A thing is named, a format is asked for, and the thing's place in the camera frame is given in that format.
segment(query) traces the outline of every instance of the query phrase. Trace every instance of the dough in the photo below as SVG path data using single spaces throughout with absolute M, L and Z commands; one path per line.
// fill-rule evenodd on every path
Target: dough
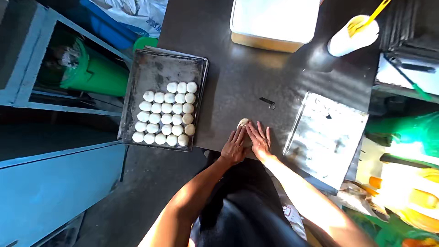
M 177 92 L 177 82 L 170 82 L 168 83 L 168 85 L 166 86 L 166 89 L 168 90 L 169 93 L 175 93 Z
M 248 118 L 241 119 L 241 121 L 239 121 L 238 126 L 236 128 L 238 128 L 239 126 L 245 127 L 249 121 L 250 121 L 250 119 L 248 119 Z M 244 134 L 243 146 L 246 148 L 250 148 L 251 146 L 253 146 L 253 142 L 247 133 Z
M 189 143 L 189 137 L 187 137 L 187 135 L 185 134 L 181 134 L 177 140 L 180 146 L 187 146 L 187 144 Z
M 183 115 L 183 123 L 184 124 L 191 124 L 192 121 L 194 121 L 194 117 L 191 114 L 184 114 Z
M 137 143 L 143 142 L 144 135 L 145 135 L 145 133 L 143 133 L 143 132 L 135 132 L 133 134 L 133 141 L 137 142 Z
M 195 82 L 189 82 L 186 89 L 189 93 L 195 93 L 198 89 L 198 85 Z
M 194 135 L 195 134 L 195 125 L 193 125 L 193 124 L 186 125 L 186 127 L 184 127 L 184 132 L 187 135 Z
M 191 114 L 194 112 L 194 106 L 190 103 L 186 103 L 183 105 L 183 112 L 187 114 Z
M 183 133 L 183 126 L 181 126 L 181 125 L 172 126 L 172 134 L 179 136 L 182 133 Z
M 154 95 L 154 101 L 155 102 L 163 103 L 163 100 L 165 100 L 165 94 L 164 93 L 161 93 L 161 92 L 155 93 L 155 95 Z
M 163 103 L 162 104 L 162 112 L 163 113 L 171 113 L 172 111 L 172 105 L 169 103 Z
M 163 114 L 162 116 L 162 123 L 163 124 L 170 124 L 172 123 L 172 115 L 167 113 L 167 114 Z
M 195 102 L 195 95 L 193 93 L 187 93 L 184 96 L 184 100 L 186 100 L 187 103 L 193 104 Z
M 160 116 L 160 114 L 151 113 L 149 115 L 149 122 L 152 123 L 152 124 L 158 124 L 160 122 L 161 118 L 162 118 L 162 116 Z
M 241 121 L 239 121 L 238 126 L 236 126 L 236 128 L 238 128 L 239 126 L 243 126 L 243 127 L 246 126 L 249 121 L 250 121 L 250 119 L 248 119 L 248 118 L 241 119 Z
M 153 102 L 154 101 L 154 92 L 153 91 L 146 91 L 143 94 L 143 99 L 148 101 L 148 102 Z
M 162 105 L 160 103 L 152 104 L 151 111 L 154 113 L 161 113 L 162 112 Z
M 149 119 L 149 112 L 141 111 L 137 114 L 137 119 L 140 122 L 148 122 Z
M 173 125 L 179 125 L 183 122 L 183 118 L 181 117 L 180 114 L 174 114 L 172 116 L 172 124 Z
M 153 144 L 155 141 L 155 134 L 148 133 L 143 137 L 143 140 L 146 142 L 146 144 Z
M 166 143 L 168 143 L 169 146 L 177 145 L 177 137 L 173 134 L 168 135 L 166 138 Z
M 146 123 L 143 123 L 143 122 L 137 122 L 135 125 L 134 125 L 134 128 L 136 129 L 136 131 L 138 131 L 138 132 L 143 132 L 143 131 L 145 131 L 146 130 Z
M 170 135 L 172 133 L 172 125 L 166 124 L 162 126 L 162 134 Z
M 156 133 L 158 131 L 158 124 L 155 123 L 148 124 L 148 126 L 146 127 L 146 131 L 151 134 Z
M 165 102 L 166 103 L 174 103 L 175 102 L 175 94 L 173 93 L 166 93 L 165 94 Z
M 142 110 L 142 111 L 146 111 L 146 112 L 151 111 L 151 106 L 152 106 L 151 102 L 148 102 L 148 101 L 142 101 L 142 102 L 139 104 L 139 108 L 140 108 L 140 110 Z
M 184 104 L 186 102 L 186 100 L 184 99 L 184 94 L 177 94 L 175 95 L 175 102 L 179 103 L 179 104 Z
M 166 142 L 166 136 L 162 133 L 155 136 L 155 143 L 161 145 Z
M 175 114 L 180 114 L 180 113 L 182 113 L 182 112 L 183 112 L 183 105 L 182 105 L 182 104 L 179 104 L 179 103 L 174 104 L 174 105 L 172 106 L 172 111 L 173 111 Z
M 185 82 L 180 82 L 178 83 L 177 86 L 177 92 L 181 93 L 181 94 L 185 94 L 186 93 L 186 83 Z

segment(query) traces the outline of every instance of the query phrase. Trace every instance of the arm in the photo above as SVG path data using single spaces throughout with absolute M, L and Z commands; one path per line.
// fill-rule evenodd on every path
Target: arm
M 221 151 L 221 157 L 185 184 L 168 202 L 140 242 L 145 246 L 187 246 L 192 223 L 197 219 L 215 184 L 233 165 L 241 162 L 245 129 L 233 131 Z
M 341 247 L 376 246 L 339 207 L 270 153 L 269 127 L 266 135 L 260 122 L 258 130 L 251 122 L 246 128 L 256 157 L 279 180 L 288 198 L 303 217 L 324 230 Z

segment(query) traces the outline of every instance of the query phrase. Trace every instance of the black countertop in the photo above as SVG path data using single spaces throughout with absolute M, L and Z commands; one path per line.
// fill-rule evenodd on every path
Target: black countertop
M 326 45 L 350 18 L 370 15 L 379 3 L 325 0 L 313 40 L 295 53 L 283 53 L 231 41 L 233 0 L 170 0 L 158 47 L 210 61 L 195 145 L 220 151 L 238 122 L 249 118 L 272 128 L 273 152 L 279 155 L 307 91 L 367 112 L 379 39 L 340 58 Z M 269 109 L 260 97 L 276 108 Z

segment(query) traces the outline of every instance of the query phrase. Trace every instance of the human hand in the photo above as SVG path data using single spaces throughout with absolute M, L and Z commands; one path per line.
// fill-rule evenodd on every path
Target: human hand
M 229 140 L 224 145 L 223 150 L 221 150 L 220 158 L 227 160 L 232 165 L 236 165 L 244 160 L 250 151 L 250 149 L 246 149 L 243 146 L 245 132 L 245 129 L 241 126 L 236 131 L 232 131 Z
M 251 121 L 247 124 L 246 128 L 247 133 L 253 142 L 253 152 L 261 162 L 264 162 L 267 157 L 271 156 L 270 127 L 267 127 L 266 134 L 264 134 L 261 123 L 258 121 L 257 124 L 258 130 L 255 129 Z

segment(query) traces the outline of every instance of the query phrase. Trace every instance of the blue cabinet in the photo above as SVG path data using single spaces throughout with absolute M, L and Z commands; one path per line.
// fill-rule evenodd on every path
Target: blue cabinet
M 28 247 L 106 197 L 126 146 L 110 142 L 0 162 L 0 247 Z

